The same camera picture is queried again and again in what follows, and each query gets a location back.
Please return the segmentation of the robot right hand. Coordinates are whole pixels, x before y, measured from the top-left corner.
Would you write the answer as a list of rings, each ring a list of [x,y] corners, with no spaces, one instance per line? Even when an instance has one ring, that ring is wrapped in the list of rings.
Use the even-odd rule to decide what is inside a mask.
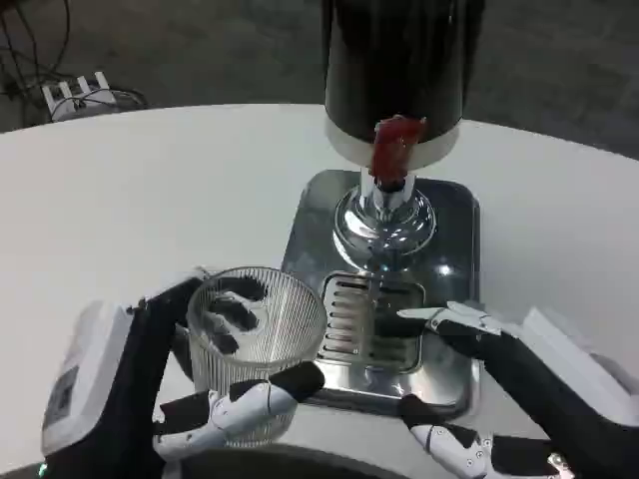
[[[451,301],[398,316],[437,335],[485,371],[545,433],[482,434],[452,424],[416,395],[398,414],[413,438],[457,478],[635,478],[638,391],[614,361],[590,353],[537,308],[518,322]]]

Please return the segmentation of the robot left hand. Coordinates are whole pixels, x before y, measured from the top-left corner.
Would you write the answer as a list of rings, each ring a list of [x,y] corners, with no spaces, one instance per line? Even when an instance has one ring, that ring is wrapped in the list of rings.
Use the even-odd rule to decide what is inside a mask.
[[[44,414],[43,478],[164,478],[265,443],[319,392],[318,294],[280,270],[198,268],[137,303],[80,313]]]

